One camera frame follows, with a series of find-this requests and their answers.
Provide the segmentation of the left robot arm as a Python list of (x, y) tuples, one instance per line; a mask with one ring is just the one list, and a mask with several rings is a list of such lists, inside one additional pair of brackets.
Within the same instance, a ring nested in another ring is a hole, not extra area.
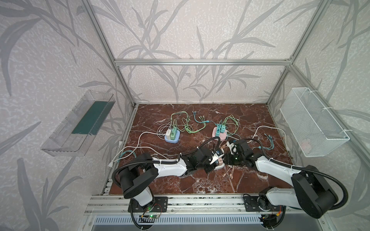
[(115, 169), (112, 181), (121, 188), (125, 199), (137, 202), (146, 208), (155, 204), (150, 184), (157, 178), (176, 176), (187, 177), (198, 170), (210, 173), (223, 168), (224, 151), (220, 148), (210, 150), (205, 146), (197, 148), (177, 159), (157, 159), (144, 153), (126, 165)]

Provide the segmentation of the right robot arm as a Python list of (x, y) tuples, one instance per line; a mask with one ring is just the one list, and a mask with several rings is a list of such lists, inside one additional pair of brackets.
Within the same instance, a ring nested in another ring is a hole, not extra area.
[(320, 172), (316, 167), (294, 166), (272, 157), (262, 150), (255, 153), (248, 145), (249, 139), (227, 142), (229, 152), (223, 157), (230, 166), (249, 167), (286, 182), (291, 187), (272, 187), (260, 193), (275, 206), (303, 210), (313, 218), (320, 218), (330, 210), (342, 208), (349, 199), (347, 188), (336, 178)]

